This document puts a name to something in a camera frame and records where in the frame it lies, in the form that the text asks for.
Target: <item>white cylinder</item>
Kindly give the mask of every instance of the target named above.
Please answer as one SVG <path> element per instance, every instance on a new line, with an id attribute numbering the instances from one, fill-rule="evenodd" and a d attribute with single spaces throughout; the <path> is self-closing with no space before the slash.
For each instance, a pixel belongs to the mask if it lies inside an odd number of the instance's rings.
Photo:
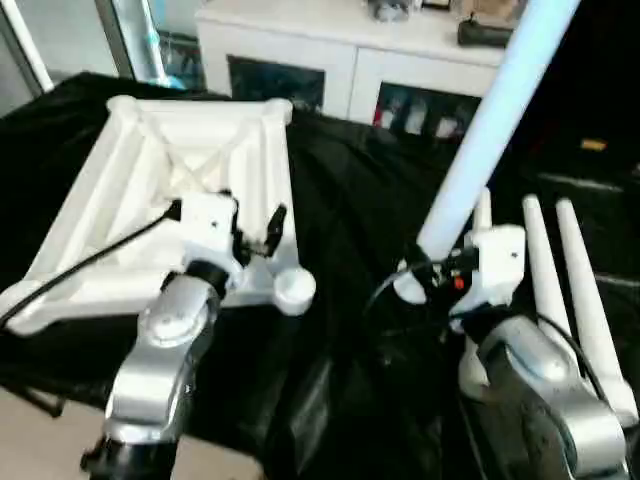
<path id="1" fill-rule="evenodd" d="M 418 245 L 429 258 L 442 260 L 451 251 L 579 3 L 529 0 L 418 235 Z"/>
<path id="2" fill-rule="evenodd" d="M 491 228 L 493 221 L 491 219 L 491 191 L 483 188 L 478 197 L 478 203 L 473 211 L 473 231 Z"/>
<path id="3" fill-rule="evenodd" d="M 491 228 L 491 192 L 483 189 L 473 212 L 473 231 Z M 460 391 L 478 401 L 490 399 L 487 372 L 478 358 L 478 346 L 469 337 L 465 339 L 465 349 L 458 365 L 458 385 Z"/>
<path id="4" fill-rule="evenodd" d="M 40 52 L 38 51 L 36 44 L 33 42 L 31 33 L 29 33 L 27 24 L 24 22 L 24 18 L 22 18 L 22 14 L 20 13 L 20 9 L 18 8 L 18 5 L 16 5 L 15 0 L 0 0 L 0 7 L 4 9 L 7 19 L 11 24 L 11 28 L 13 29 L 18 42 L 20 42 L 20 47 L 24 52 L 27 62 L 29 62 L 31 69 L 33 70 L 34 76 L 42 87 L 42 90 L 44 92 L 52 90 L 53 82 L 51 81 L 49 72 L 42 61 L 42 57 L 40 56 Z"/>
<path id="5" fill-rule="evenodd" d="M 607 399 L 622 426 L 635 425 L 638 422 L 635 398 L 633 391 L 622 377 L 609 324 L 573 205 L 569 200 L 560 200 L 556 205 L 556 211 L 580 345 L 602 383 Z"/>
<path id="6" fill-rule="evenodd" d="M 527 247 L 536 310 L 545 317 L 554 320 L 566 333 L 571 335 L 569 318 L 562 298 L 558 272 L 553 262 L 540 202 L 535 195 L 528 195 L 522 201 L 522 208 L 524 209 L 524 224 L 527 231 Z M 540 322 L 540 330 L 562 347 L 577 364 L 573 349 L 552 326 Z"/>

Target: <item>glass cabinet door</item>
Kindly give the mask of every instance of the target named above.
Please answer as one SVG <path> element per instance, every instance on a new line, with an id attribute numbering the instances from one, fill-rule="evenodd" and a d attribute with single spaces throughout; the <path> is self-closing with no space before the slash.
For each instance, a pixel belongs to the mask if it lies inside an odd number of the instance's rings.
<path id="1" fill-rule="evenodd" d="M 480 99 L 382 83 L 372 123 L 394 132 L 461 140 Z"/>
<path id="2" fill-rule="evenodd" d="M 294 107 L 321 111 L 325 72 L 309 68 L 227 56 L 234 100 L 286 98 Z"/>

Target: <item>black cable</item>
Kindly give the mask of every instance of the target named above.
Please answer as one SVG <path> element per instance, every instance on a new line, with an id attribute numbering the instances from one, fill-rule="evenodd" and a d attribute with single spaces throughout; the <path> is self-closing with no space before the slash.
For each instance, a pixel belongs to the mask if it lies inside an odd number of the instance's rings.
<path id="1" fill-rule="evenodd" d="M 412 263 L 410 265 L 407 265 L 406 267 L 401 268 L 397 272 L 392 273 L 391 275 L 389 275 L 387 278 L 384 279 L 384 281 L 380 285 L 378 285 L 378 288 L 376 288 L 373 291 L 373 293 L 369 297 L 369 300 L 367 300 L 367 303 L 365 304 L 364 309 L 362 310 L 362 316 L 366 317 L 369 314 L 369 310 L 371 310 L 371 307 L 373 307 L 373 305 L 376 303 L 376 301 L 378 300 L 378 297 L 380 297 L 380 295 L 382 295 L 382 293 L 387 288 L 389 288 L 389 286 L 393 282 L 395 282 L 398 278 L 403 276 L 405 273 L 413 273 L 416 270 L 420 270 L 422 268 L 427 268 L 430 265 L 431 265 L 430 261 L 422 260 L 420 262 L 415 262 L 415 263 Z"/>
<path id="2" fill-rule="evenodd" d="M 553 329 L 560 334 L 563 340 L 569 344 L 571 349 L 576 354 L 576 357 L 578 357 L 578 364 L 584 369 L 585 373 L 587 374 L 587 377 L 589 378 L 589 381 L 593 385 L 593 389 L 595 390 L 596 395 L 600 400 L 606 403 L 609 406 L 609 408 L 611 408 L 611 404 L 609 403 L 609 399 L 607 398 L 607 395 L 604 393 L 602 384 L 600 383 L 600 380 L 598 379 L 598 376 L 596 375 L 596 372 L 593 369 L 591 362 L 582 351 L 582 348 L 580 348 L 580 345 L 578 345 L 578 343 L 573 339 L 573 337 L 569 335 L 564 330 L 564 328 L 558 325 L 554 320 L 551 320 L 546 315 L 542 315 L 541 313 L 537 313 L 537 312 L 536 312 L 536 316 L 538 317 L 538 319 L 542 320 L 546 324 L 553 327 Z"/>
<path id="3" fill-rule="evenodd" d="M 113 253 L 114 251 L 118 250 L 119 248 L 124 247 L 126 244 L 132 242 L 133 240 L 135 240 L 136 238 L 140 237 L 141 235 L 144 235 L 149 230 L 155 228 L 164 219 L 173 217 L 173 214 L 176 212 L 175 209 L 179 208 L 179 206 L 176 207 L 176 205 L 178 205 L 178 204 L 176 202 L 174 202 L 171 205 L 171 207 L 169 207 L 169 209 L 161 217 L 159 217 L 156 220 L 154 220 L 153 222 L 145 225 L 144 227 L 139 228 L 135 232 L 130 233 L 126 237 L 122 238 L 121 240 L 118 240 L 117 242 L 115 242 L 112 245 L 109 245 L 108 247 L 104 248 L 103 250 L 100 250 L 99 252 L 94 253 L 90 257 L 85 258 L 81 262 L 79 262 L 79 263 L 75 264 L 74 266 L 68 268 L 64 272 L 60 273 L 56 277 L 54 277 L 51 280 L 49 280 L 47 283 L 45 283 L 45 284 L 41 285 L 40 287 L 38 287 L 37 289 L 35 289 L 33 292 L 31 292 L 29 295 L 27 295 L 25 298 L 23 298 L 18 303 L 16 303 L 13 307 L 11 307 L 9 310 L 7 310 L 0 317 L 0 332 L 6 328 L 7 323 L 9 323 L 9 320 L 11 320 L 15 315 L 17 315 L 22 310 L 24 310 L 27 306 L 29 306 L 29 304 L 31 302 L 36 300 L 38 297 L 44 295 L 45 293 L 47 293 L 52 288 L 60 285 L 62 282 L 67 280 L 72 275 L 78 273 L 83 268 L 88 267 L 89 265 L 92 265 L 92 264 L 98 262 L 102 258 L 104 258 L 107 255 Z"/>

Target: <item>black cloth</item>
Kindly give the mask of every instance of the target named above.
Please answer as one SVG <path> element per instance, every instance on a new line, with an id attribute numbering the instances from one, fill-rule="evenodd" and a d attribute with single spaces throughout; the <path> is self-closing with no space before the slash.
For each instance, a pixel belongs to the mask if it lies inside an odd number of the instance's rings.
<path id="1" fill-rule="evenodd" d="M 217 98 L 82 74 L 1 119 L 0 287 L 24 275 L 118 94 Z M 478 478 L 455 394 L 460 342 L 444 343 L 439 324 L 391 292 L 362 317 L 415 239 L 457 145 L 309 113 L 294 114 L 287 141 L 300 259 L 317 295 L 301 318 L 271 307 L 221 316 L 198 371 L 190 433 L 256 455 L 276 480 Z M 640 189 L 622 164 L 598 165 L 601 157 L 571 148 L 554 158 L 543 149 L 542 160 L 535 149 L 507 152 L 491 182 L 494 222 L 522 224 L 521 199 L 537 193 L 558 253 L 553 205 L 574 201 L 594 269 L 627 281 L 599 287 L 623 371 L 640 392 Z M 581 178 L 585 165 L 614 188 L 540 175 Z M 528 279 L 516 297 L 532 307 Z M 93 318 L 5 335 L 0 379 L 103 406 L 135 331 L 133 317 Z"/>

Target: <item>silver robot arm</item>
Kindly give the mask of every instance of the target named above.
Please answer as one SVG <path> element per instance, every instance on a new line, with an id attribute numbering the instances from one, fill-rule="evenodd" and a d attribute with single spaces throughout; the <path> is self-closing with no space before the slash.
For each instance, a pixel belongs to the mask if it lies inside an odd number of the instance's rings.
<path id="1" fill-rule="evenodd" d="M 136 342 L 115 378 L 103 436 L 81 467 L 94 480 L 171 477 L 176 448 L 191 411 L 198 365 L 213 340 L 227 288 L 255 255 L 273 255 L 286 209 L 279 207 L 264 244 L 237 229 L 237 202 L 216 195 L 207 212 L 211 245 L 186 271 L 170 275 L 160 295 L 138 317 Z"/>
<path id="2" fill-rule="evenodd" d="M 498 323 L 479 345 L 498 408 L 519 419 L 513 424 L 521 425 L 534 478 L 629 478 L 618 418 L 566 350 L 521 315 Z"/>

